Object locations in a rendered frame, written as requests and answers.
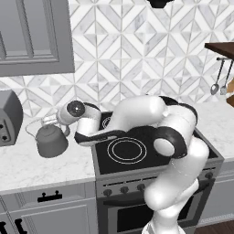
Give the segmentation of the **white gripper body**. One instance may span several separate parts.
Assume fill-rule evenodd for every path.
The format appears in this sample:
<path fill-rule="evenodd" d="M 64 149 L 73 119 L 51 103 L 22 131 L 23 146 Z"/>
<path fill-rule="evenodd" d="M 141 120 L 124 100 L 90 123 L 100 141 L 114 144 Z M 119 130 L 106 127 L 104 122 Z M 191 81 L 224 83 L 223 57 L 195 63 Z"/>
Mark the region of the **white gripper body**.
<path fill-rule="evenodd" d="M 49 124 L 58 124 L 58 119 L 56 114 L 47 115 L 41 119 L 42 125 L 49 125 Z"/>

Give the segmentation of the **grey kettle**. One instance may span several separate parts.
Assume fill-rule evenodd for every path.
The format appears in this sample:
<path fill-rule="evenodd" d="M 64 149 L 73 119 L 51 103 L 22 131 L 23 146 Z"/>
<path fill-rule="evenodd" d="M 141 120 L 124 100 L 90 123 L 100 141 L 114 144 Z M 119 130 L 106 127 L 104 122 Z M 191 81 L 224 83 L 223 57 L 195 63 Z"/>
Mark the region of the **grey kettle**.
<path fill-rule="evenodd" d="M 67 136 L 69 135 L 66 132 L 63 132 L 60 127 L 56 124 L 46 124 L 41 126 L 36 134 L 32 134 L 28 127 L 32 124 L 36 123 L 33 121 L 29 123 L 25 130 L 26 132 L 32 136 L 37 145 L 37 151 L 41 157 L 44 158 L 53 158 L 63 154 L 69 147 L 69 141 Z"/>

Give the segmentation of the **black hob stove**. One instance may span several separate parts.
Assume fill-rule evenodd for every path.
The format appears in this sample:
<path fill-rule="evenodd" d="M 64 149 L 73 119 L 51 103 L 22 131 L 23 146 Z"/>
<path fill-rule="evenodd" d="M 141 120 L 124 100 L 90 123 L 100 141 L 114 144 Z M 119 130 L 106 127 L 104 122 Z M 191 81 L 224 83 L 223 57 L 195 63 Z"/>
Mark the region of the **black hob stove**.
<path fill-rule="evenodd" d="M 121 138 L 95 144 L 91 148 L 96 175 L 96 197 L 99 186 L 149 177 L 156 179 L 166 168 L 170 158 L 156 154 L 153 133 L 154 127 L 134 128 Z M 194 136 L 203 140 L 209 149 L 207 163 L 198 180 L 207 179 L 205 174 L 208 172 L 212 172 L 211 179 L 216 180 L 224 158 L 197 128 Z"/>

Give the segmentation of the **grey toaster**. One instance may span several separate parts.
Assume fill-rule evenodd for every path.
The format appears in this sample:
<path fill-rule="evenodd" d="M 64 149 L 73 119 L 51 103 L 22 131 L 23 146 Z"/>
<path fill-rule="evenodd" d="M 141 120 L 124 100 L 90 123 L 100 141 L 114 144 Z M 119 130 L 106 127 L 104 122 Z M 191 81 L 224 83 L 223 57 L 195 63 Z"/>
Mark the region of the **grey toaster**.
<path fill-rule="evenodd" d="M 15 92 L 0 90 L 0 147 L 16 143 L 23 117 L 23 108 Z"/>

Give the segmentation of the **grey drawer front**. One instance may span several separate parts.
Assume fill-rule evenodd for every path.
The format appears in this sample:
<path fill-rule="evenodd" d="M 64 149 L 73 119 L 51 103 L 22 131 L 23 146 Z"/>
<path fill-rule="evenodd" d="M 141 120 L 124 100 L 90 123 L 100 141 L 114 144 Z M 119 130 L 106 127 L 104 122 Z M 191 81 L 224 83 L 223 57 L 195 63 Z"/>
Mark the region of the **grey drawer front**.
<path fill-rule="evenodd" d="M 2 195 L 8 211 L 17 211 L 30 207 L 46 206 L 94 197 L 95 183 L 93 181 Z"/>

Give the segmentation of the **grey base cupboard door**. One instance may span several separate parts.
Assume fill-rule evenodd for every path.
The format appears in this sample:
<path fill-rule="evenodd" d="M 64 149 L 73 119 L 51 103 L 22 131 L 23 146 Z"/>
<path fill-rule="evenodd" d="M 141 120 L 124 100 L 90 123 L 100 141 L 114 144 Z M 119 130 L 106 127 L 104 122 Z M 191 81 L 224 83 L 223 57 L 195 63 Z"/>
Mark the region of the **grey base cupboard door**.
<path fill-rule="evenodd" d="M 70 201 L 10 212 L 27 234 L 98 234 L 96 200 Z"/>

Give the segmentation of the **oven door with window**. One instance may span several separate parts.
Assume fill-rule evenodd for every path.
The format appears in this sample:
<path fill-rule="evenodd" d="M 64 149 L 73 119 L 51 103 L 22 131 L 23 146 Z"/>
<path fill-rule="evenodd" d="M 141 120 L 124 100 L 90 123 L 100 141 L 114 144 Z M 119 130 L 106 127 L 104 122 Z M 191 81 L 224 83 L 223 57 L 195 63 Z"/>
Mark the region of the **oven door with window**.
<path fill-rule="evenodd" d="M 141 234 L 143 227 L 150 221 L 154 212 L 145 202 L 143 205 L 130 207 L 104 205 L 104 199 L 101 195 L 104 185 L 97 188 L 99 234 Z M 188 204 L 187 201 L 180 211 L 178 224 L 186 234 L 194 234 L 208 196 L 191 204 Z"/>

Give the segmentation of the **black range hood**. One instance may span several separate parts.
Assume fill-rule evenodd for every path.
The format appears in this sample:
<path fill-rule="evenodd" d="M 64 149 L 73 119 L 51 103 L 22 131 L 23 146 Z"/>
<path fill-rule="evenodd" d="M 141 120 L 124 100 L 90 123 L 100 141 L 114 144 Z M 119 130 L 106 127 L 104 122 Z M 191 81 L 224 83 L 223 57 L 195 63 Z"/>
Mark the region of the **black range hood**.
<path fill-rule="evenodd" d="M 150 6 L 154 9 L 164 8 L 167 3 L 172 2 L 173 0 L 147 0 L 150 3 Z"/>

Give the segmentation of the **hanging metal spoon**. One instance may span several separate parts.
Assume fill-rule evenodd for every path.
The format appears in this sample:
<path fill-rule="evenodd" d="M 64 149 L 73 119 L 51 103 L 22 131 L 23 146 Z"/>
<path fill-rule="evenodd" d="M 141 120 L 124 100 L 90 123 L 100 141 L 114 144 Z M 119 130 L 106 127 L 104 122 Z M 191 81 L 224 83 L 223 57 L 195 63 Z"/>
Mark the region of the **hanging metal spoon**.
<path fill-rule="evenodd" d="M 220 64 L 220 67 L 219 67 L 217 80 L 210 88 L 210 93 L 212 95 L 215 95 L 218 92 L 218 89 L 219 89 L 218 80 L 220 78 L 220 74 L 221 74 L 221 71 L 222 71 L 224 63 L 225 63 L 225 59 L 223 59 L 223 58 L 218 58 L 218 60 L 221 61 L 221 64 Z"/>

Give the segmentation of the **hanging metal spatula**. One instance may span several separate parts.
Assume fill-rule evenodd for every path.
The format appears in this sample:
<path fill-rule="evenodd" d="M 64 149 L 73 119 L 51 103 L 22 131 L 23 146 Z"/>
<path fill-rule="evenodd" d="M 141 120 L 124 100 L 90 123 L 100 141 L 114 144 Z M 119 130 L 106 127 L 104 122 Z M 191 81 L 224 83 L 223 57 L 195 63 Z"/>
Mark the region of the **hanging metal spatula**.
<path fill-rule="evenodd" d="M 227 82 L 228 82 L 228 79 L 229 79 L 229 74 L 231 72 L 231 69 L 232 69 L 232 66 L 233 66 L 233 63 L 234 61 L 232 60 L 229 64 L 229 70 L 228 70 L 228 74 L 227 74 L 227 77 L 225 79 L 225 83 L 224 85 L 220 88 L 220 95 L 226 95 L 227 94 Z"/>

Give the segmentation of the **brown wooden shelf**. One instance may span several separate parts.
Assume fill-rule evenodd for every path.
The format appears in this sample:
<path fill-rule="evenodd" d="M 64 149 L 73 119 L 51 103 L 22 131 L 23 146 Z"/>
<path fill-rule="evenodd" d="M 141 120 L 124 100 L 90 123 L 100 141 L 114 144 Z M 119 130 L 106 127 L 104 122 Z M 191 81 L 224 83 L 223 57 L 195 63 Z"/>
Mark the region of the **brown wooden shelf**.
<path fill-rule="evenodd" d="M 234 60 L 234 42 L 206 43 L 205 48 Z"/>

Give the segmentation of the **grey base cupboard run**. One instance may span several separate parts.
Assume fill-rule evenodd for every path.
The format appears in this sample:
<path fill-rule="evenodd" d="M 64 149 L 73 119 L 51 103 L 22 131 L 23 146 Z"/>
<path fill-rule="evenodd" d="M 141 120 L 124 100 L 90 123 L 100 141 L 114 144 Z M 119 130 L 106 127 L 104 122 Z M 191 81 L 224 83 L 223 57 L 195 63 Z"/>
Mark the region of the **grey base cupboard run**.
<path fill-rule="evenodd" d="M 234 161 L 225 161 L 211 190 L 198 226 L 234 220 Z"/>

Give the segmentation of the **grey wall cupboard door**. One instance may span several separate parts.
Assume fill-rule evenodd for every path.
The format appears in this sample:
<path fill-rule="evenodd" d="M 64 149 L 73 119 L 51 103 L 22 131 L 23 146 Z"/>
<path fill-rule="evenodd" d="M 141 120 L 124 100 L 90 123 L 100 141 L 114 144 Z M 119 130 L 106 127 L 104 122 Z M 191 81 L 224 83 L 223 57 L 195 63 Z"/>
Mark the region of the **grey wall cupboard door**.
<path fill-rule="evenodd" d="M 0 77 L 74 71 L 68 0 L 0 0 Z"/>

